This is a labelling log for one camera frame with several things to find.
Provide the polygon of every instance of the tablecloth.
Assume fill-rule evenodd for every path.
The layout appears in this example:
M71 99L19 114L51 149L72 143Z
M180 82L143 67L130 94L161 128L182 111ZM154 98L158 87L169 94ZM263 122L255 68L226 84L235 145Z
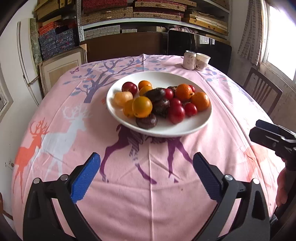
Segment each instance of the tablecloth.
M214 67L198 72L184 69L182 62L180 56L143 54L87 63L61 76L29 123L15 159L12 212L20 237L33 179L56 180L93 152L100 155L101 166L77 206L102 240L192 240L217 204L194 171L196 152L237 180L258 178L273 213L276 179L284 164L248 137L258 119L270 118ZM167 139L119 124L106 108L107 91L118 79L141 71L169 72L199 85L213 108L208 124L188 136ZM72 234L54 204L63 229Z

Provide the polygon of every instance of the metal screw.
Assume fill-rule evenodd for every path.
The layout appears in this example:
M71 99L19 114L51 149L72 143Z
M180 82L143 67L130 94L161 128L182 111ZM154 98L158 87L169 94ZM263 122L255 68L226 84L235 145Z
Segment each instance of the metal screw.
M61 175L61 177L60 177L60 179L62 180L62 181L66 181L66 180L68 180L68 175L67 174L64 174L64 175Z
M40 182L40 178L35 178L33 181L34 184L38 184L39 182Z
M225 179L227 181L232 181L233 180L233 176L231 176L231 175L225 175Z
M255 183L255 184L258 185L258 184L260 184L260 181L259 181L257 178L254 178L254 179L253 179L253 183Z

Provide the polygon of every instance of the paper cup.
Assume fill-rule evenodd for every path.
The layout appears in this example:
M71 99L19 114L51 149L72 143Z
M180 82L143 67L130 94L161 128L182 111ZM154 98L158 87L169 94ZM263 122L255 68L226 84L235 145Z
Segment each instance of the paper cup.
M197 53L196 54L196 69L198 71L204 71L210 61L211 57L202 54L202 53Z

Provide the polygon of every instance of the plate rim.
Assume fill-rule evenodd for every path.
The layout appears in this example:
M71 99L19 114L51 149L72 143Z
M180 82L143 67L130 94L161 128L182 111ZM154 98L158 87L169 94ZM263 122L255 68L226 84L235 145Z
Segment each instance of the plate rim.
M142 72L133 73L133 74L140 74L140 73L145 73L145 72L159 73L159 72L162 72L162 71L142 71ZM172 73L168 73L168 72L162 72L162 73L169 74L169 75L177 75L177 74L172 74ZM206 119L206 121L205 121L202 125L200 125L200 126L197 127L197 128L194 128L194 129L192 129L192 130L190 130L190 131L185 131L185 132L183 132L181 135L180 135L180 134L157 134L157 133L151 133L151 132L149 131L149 129L148 129L148 130L145 130L145 129L142 129L142 128L138 127L138 126L134 126L134 125L132 125L132 124L126 122L125 120L121 119L121 118L118 117L115 113L113 113L113 112L111 111L110 108L111 108L111 105L112 105L112 104L111 104L110 101L108 101L108 96L110 95L110 92L111 92L111 89L112 89L113 85L115 85L116 83L117 83L117 81L116 81L114 84L111 85L111 87L109 88L109 90L108 90L108 92L107 92L107 95L106 95L106 105L107 105L107 109L108 109L109 113L115 118L115 120L117 120L117 121L118 121L119 123L121 123L122 125L128 127L129 129L131 129L131 130L133 130L133 131L136 131L136 132L138 132L138 133L141 133L141 134L144 134L144 135L147 135L147 136L152 136L152 137L164 137L164 138L170 138L170 137L182 137L182 136L186 136L186 135L192 134L192 133L194 133L194 132L197 132L198 130L200 130L201 128L203 128L204 126L206 126L207 123L209 122L210 117L212 116L213 106L212 106L212 104L211 104L211 105L210 105L211 110L210 110L210 115L209 115L209 117Z

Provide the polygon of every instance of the pink tablecloth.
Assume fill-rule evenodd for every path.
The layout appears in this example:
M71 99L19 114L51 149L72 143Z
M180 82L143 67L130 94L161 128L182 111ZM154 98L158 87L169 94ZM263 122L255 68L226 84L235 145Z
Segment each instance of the pink tablecloth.
M271 120L217 69L190 71L182 61L180 56L148 55L111 59L79 66L59 79L33 116L15 160L12 208L21 237L33 179L56 180L93 152L101 156L101 167L77 205L102 240L192 240L217 204L193 169L196 152L237 180L258 178L273 213L283 162L248 137L256 120ZM151 70L188 78L208 94L213 114L206 127L182 138L151 138L112 118L105 104L112 83ZM65 219L60 220L71 234Z

